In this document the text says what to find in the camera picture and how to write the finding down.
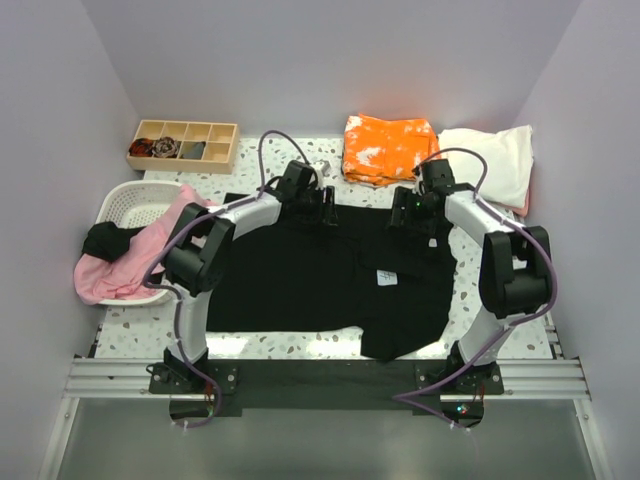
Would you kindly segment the pink folded t-shirt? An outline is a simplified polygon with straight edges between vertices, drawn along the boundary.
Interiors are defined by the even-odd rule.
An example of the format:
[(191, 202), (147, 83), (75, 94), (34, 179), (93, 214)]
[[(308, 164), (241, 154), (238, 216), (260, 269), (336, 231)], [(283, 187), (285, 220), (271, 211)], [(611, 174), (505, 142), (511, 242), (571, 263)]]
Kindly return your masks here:
[(517, 216), (525, 218), (529, 212), (530, 196), (526, 195), (523, 207), (509, 206), (509, 209)]

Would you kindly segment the black t-shirt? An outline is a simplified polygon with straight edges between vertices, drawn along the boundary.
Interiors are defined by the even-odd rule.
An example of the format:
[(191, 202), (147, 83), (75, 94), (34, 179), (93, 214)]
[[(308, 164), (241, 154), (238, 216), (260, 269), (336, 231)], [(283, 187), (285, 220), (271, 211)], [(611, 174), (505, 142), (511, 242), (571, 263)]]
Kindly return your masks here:
[(209, 332), (362, 331), (360, 353), (390, 361), (440, 339), (457, 261), (451, 224), (391, 229), (389, 211), (339, 205), (334, 226), (295, 220), (231, 246), (208, 307)]

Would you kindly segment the grey rolled fabric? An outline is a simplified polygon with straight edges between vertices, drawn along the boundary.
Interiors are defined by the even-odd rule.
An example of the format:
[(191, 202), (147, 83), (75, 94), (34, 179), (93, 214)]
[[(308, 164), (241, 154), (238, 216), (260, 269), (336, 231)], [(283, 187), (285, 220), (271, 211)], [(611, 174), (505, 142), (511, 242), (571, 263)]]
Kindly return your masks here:
[(201, 160), (204, 154), (206, 143), (185, 142), (182, 146), (180, 157), (187, 160)]

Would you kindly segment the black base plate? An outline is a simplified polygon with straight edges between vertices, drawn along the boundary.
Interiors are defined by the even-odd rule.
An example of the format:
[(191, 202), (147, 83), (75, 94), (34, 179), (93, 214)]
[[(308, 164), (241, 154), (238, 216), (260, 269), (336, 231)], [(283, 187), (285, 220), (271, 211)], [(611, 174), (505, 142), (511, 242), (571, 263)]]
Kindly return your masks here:
[[(222, 417), (241, 417), (245, 409), (295, 410), (397, 410), (392, 396), (426, 388), (445, 368), (444, 360), (208, 360), (196, 366), (215, 380), (222, 392)], [(173, 419), (188, 415), (204, 418), (205, 380), (178, 360), (147, 365), (149, 392), (171, 395)], [(430, 407), (439, 407), (440, 393), (473, 396), (501, 395), (501, 371), (493, 364), (489, 373), (463, 374), (443, 390), (423, 394)], [(195, 396), (197, 405), (176, 396)]]

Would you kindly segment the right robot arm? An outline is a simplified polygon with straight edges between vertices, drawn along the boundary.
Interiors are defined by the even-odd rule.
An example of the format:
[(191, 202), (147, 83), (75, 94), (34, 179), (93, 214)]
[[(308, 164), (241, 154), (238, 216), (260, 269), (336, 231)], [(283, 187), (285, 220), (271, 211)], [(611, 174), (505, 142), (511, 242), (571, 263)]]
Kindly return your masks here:
[(481, 307), (469, 329), (451, 347), (445, 379), (459, 393), (481, 380), (480, 367), (496, 361), (516, 327), (544, 315), (557, 296), (549, 235), (501, 214), (468, 184), (417, 193), (395, 190), (390, 227), (426, 232), (442, 222), (462, 229), (481, 247), (477, 281)]

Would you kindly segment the black garment in basket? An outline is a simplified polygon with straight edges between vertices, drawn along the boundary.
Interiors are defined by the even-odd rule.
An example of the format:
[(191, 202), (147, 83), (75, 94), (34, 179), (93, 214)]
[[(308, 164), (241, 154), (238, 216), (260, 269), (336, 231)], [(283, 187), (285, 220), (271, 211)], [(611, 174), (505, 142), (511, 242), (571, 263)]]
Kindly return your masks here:
[(130, 248), (130, 241), (143, 227), (120, 228), (114, 222), (101, 222), (93, 225), (83, 242), (82, 253), (113, 263)]

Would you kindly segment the brown patterned rolled fabric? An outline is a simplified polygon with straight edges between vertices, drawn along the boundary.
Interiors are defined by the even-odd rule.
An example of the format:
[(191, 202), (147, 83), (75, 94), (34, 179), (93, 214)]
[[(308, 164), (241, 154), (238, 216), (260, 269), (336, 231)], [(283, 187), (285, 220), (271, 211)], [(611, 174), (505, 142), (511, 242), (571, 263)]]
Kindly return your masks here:
[(151, 153), (155, 158), (176, 158), (181, 148), (181, 141), (170, 136), (163, 136), (152, 143)]

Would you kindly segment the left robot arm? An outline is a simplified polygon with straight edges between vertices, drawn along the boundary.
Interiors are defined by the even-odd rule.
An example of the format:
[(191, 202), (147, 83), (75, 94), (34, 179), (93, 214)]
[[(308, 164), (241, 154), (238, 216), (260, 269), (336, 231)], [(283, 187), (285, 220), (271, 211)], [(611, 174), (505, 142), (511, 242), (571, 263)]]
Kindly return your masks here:
[(175, 344), (165, 357), (178, 361), (171, 378), (183, 391), (196, 392), (206, 383), (208, 304), (229, 263), (233, 242), (281, 220), (335, 225), (335, 188), (324, 184), (328, 170), (325, 161), (291, 161), (280, 177), (251, 195), (214, 207), (189, 203), (181, 211), (161, 264), (167, 287), (178, 301)]

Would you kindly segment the red black rolled fabric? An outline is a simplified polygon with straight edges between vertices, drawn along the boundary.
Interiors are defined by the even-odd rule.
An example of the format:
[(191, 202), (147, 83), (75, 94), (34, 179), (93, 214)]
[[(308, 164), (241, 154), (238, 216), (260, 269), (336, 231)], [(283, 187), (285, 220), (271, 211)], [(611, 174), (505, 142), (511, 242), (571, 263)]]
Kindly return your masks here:
[(129, 146), (128, 155), (131, 157), (151, 157), (155, 141), (149, 138), (135, 139)]

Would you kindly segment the pink t-shirt in basket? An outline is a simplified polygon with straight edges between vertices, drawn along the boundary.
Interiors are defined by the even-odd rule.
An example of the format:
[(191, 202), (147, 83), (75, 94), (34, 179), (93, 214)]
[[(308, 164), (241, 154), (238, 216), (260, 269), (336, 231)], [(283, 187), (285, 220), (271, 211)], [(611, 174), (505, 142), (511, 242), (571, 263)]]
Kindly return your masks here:
[(189, 203), (211, 206), (191, 186), (181, 184), (178, 197), (155, 222), (130, 241), (129, 251), (113, 263), (83, 254), (74, 270), (76, 293), (87, 305), (157, 306), (168, 294), (142, 285), (143, 276), (169, 239), (182, 209)]

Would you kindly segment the aluminium rail frame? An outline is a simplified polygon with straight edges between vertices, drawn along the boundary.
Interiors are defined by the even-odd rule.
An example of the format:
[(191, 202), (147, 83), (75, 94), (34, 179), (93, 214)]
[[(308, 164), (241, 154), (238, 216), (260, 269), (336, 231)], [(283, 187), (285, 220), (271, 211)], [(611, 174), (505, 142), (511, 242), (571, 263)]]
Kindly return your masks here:
[[(59, 419), (73, 421), (82, 398), (148, 397), (151, 375), (146, 368), (157, 362), (164, 347), (159, 336), (168, 331), (168, 322), (156, 318), (150, 324), (150, 335), (145, 337), (141, 323), (107, 317), (98, 328), (89, 357), (71, 362)], [(286, 364), (303, 361), (313, 366), (328, 362), (367, 367), (376, 364), (360, 356), (361, 334), (355, 328), (326, 333), (209, 333), (206, 342), (217, 363), (275, 360)], [(564, 355), (551, 318), (545, 316), (519, 327), (503, 345), (498, 363), (505, 387), (503, 399), (572, 401), (596, 478), (612, 478), (582, 364)]]

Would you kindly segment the orange white folded t-shirt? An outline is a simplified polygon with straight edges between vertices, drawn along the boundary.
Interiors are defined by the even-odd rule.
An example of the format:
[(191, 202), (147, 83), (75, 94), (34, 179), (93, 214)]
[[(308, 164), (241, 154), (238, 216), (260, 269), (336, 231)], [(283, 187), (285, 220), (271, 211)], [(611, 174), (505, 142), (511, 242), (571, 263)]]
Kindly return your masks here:
[(351, 183), (372, 187), (414, 180), (414, 168), (440, 150), (424, 118), (382, 120), (349, 116), (344, 130), (342, 173)]

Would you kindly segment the white laundry basket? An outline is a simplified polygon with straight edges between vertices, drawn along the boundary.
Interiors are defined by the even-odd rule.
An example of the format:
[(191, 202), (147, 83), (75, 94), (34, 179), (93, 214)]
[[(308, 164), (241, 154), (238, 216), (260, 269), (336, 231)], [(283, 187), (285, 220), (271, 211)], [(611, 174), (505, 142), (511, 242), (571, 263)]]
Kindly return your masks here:
[(112, 222), (122, 229), (146, 227), (161, 217), (178, 197), (181, 184), (137, 180), (122, 183), (105, 197), (96, 222)]

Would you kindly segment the wooden compartment box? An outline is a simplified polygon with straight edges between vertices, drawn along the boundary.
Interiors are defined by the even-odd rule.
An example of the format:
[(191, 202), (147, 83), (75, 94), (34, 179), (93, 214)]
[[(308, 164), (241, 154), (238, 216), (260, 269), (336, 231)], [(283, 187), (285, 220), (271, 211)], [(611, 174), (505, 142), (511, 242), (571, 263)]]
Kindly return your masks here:
[(229, 175), (240, 128), (234, 123), (141, 120), (126, 160), (136, 171)]

